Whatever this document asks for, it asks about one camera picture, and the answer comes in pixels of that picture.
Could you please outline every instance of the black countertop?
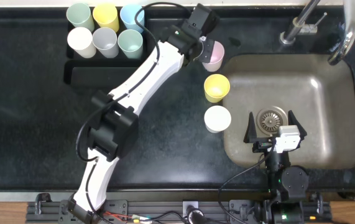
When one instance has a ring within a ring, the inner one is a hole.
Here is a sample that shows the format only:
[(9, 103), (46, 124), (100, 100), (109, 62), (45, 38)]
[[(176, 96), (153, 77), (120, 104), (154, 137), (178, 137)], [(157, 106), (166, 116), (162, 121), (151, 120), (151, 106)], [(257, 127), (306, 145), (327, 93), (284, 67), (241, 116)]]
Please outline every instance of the black countertop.
[[(210, 38), (238, 54), (328, 54), (337, 42), (343, 9), (318, 8), (309, 22), (328, 16), (316, 36), (281, 47), (278, 36), (298, 8), (218, 9), (222, 17)], [(176, 9), (147, 11), (157, 32), (178, 22)], [(85, 164), (74, 151), (76, 134), (94, 110), (92, 88), (63, 82), (67, 25), (65, 9), (0, 9), (0, 190), (75, 190)], [(355, 43), (346, 57), (355, 79)], [(169, 78), (149, 100), (139, 120), (139, 138), (109, 183), (121, 189), (215, 189), (244, 168), (223, 149), (223, 134), (209, 133), (203, 93), (210, 73), (191, 64)], [(355, 190), (355, 167), (310, 169), (310, 190)], [(267, 190), (266, 176), (252, 170), (232, 189)]]

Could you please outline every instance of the stainless steel sink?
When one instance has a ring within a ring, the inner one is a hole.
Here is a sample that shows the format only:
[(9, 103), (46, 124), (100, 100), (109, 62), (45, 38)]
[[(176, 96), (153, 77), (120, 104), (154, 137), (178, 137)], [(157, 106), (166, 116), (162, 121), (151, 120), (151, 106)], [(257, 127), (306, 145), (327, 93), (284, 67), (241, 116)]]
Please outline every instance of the stainless steel sink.
[(355, 89), (345, 62), (331, 66), (328, 55), (239, 55), (223, 68), (231, 89), (223, 99), (232, 117), (224, 131), (224, 148), (236, 164), (248, 167), (259, 159), (252, 144), (243, 143), (249, 113), (257, 135), (286, 125), (292, 110), (308, 136), (290, 152), (293, 165), (318, 169), (355, 166)]

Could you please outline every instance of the wooden floor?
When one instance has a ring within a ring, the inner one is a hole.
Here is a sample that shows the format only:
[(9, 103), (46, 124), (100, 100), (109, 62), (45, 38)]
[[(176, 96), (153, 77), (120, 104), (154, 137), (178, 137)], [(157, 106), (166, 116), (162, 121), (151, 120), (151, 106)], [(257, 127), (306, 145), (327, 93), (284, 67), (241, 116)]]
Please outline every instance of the wooden floor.
[[(355, 202), (331, 202), (331, 206), (334, 221), (355, 224)], [(0, 223), (24, 223), (26, 209), (24, 202), (0, 202)]]

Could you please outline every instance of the sink drain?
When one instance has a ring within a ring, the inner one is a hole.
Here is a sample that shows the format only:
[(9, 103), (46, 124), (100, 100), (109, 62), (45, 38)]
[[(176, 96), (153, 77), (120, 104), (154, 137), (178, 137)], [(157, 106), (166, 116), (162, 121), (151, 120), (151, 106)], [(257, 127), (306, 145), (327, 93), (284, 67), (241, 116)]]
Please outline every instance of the sink drain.
[(257, 125), (264, 134), (276, 134), (278, 128), (287, 125), (287, 115), (276, 106), (263, 109), (257, 115)]

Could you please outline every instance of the chrome faucet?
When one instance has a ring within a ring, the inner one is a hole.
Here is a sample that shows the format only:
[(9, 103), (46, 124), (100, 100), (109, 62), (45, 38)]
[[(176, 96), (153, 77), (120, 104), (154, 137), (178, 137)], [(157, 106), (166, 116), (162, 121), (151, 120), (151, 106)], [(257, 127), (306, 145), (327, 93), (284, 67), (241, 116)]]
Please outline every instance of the chrome faucet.
[[(296, 36), (305, 26), (305, 21), (311, 12), (315, 9), (320, 0), (311, 0), (300, 13), (293, 19), (288, 31), (280, 34), (280, 41), (285, 45), (292, 45), (295, 42)], [(344, 40), (339, 44), (339, 47), (332, 52), (328, 59), (330, 65), (336, 65), (349, 52), (355, 40), (355, 0), (343, 0), (344, 7)]]

